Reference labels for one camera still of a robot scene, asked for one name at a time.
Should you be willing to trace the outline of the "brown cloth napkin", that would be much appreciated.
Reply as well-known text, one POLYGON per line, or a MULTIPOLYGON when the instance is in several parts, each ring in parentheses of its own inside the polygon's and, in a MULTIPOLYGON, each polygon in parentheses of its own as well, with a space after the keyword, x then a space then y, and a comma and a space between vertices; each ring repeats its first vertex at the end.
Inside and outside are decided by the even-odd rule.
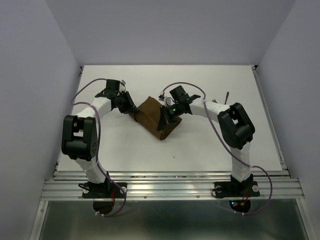
POLYGON ((137 107, 138 111, 129 113, 129 116, 141 126, 143 126, 154 137, 162 141, 165 140, 171 134, 171 132, 181 123, 182 118, 178 117, 175 124, 157 131, 157 127, 161 117, 161 106, 162 104, 160 104, 158 100, 149 96, 143 103, 141 103, 137 107))

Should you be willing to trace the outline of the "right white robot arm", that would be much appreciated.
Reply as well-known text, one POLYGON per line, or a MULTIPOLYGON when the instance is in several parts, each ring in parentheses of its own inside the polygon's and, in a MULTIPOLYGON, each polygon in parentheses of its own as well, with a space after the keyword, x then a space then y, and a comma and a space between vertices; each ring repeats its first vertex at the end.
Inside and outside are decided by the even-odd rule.
POLYGON ((255 127, 244 107, 238 102, 228 105, 207 101, 205 93, 203 96, 190 96, 181 85, 169 93, 170 97, 164 91, 158 96, 163 105, 160 107, 157 130, 175 125, 178 117, 183 114, 205 117, 212 127, 215 126, 213 122, 218 123, 220 131, 216 128, 213 130, 231 155, 233 180, 230 182, 230 189, 233 194, 242 195, 248 190, 246 180, 252 174, 249 151, 255 133, 255 127))

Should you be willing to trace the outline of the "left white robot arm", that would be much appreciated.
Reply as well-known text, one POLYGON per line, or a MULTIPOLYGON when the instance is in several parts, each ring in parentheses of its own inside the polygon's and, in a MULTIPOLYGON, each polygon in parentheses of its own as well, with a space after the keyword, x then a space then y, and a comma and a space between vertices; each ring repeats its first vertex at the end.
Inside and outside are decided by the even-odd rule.
POLYGON ((88 186, 100 197, 111 193, 111 180, 108 171, 99 161, 101 141, 101 119, 114 109, 122 114, 136 113, 130 93, 124 80, 104 79, 104 89, 94 96, 92 102, 72 100, 72 105, 85 105, 86 108, 75 115, 63 119, 61 151, 74 160, 84 171, 88 186))

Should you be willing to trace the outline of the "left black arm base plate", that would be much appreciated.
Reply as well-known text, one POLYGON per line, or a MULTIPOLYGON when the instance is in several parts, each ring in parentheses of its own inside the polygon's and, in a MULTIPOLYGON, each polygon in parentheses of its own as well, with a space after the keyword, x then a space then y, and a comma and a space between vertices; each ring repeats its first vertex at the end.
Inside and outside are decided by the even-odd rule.
POLYGON ((108 180, 104 183, 79 183, 83 199, 124 199, 124 193, 108 180))

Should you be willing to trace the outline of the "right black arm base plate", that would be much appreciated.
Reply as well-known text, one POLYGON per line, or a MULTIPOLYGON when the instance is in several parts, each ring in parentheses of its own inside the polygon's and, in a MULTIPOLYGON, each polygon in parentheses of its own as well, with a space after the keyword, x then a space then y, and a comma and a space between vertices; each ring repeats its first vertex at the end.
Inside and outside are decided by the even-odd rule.
POLYGON ((253 190, 253 186, 255 185, 257 185, 256 181, 247 185, 231 181, 216 181, 214 182, 214 188, 211 190, 211 195, 217 199, 242 198, 247 196, 259 197, 259 190, 253 190))

